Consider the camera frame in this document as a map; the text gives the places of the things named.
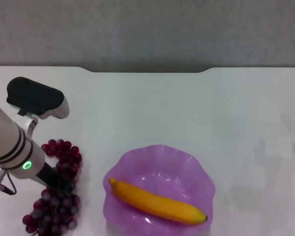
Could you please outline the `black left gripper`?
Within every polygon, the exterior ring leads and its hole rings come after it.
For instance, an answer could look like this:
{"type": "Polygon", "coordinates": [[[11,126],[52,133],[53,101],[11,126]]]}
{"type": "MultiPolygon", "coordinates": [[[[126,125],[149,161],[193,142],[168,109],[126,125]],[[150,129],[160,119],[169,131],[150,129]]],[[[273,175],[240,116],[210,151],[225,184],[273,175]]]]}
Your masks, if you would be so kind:
{"type": "Polygon", "coordinates": [[[36,176],[43,181],[47,187],[58,189],[63,193],[71,194],[74,190],[74,184],[71,180],[62,177],[47,162],[44,163],[42,169],[36,176]]]}

